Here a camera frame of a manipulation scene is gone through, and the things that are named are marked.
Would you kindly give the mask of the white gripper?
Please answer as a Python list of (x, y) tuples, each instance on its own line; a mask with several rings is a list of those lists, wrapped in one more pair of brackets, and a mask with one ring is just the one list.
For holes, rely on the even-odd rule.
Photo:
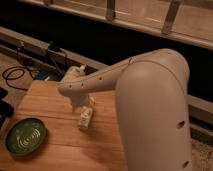
[(70, 99), (73, 108), (78, 107), (92, 107), (94, 99), (88, 93), (80, 92), (77, 88), (77, 81), (79, 78), (85, 76), (85, 66), (82, 65), (70, 67), (61, 81), (59, 82), (59, 93)]

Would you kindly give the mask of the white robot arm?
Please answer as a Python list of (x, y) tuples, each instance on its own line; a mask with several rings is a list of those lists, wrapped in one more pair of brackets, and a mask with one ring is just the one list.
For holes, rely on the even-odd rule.
[(92, 92), (113, 90), (128, 171), (192, 171), (186, 59), (159, 49), (87, 75), (71, 67), (59, 83), (74, 106)]

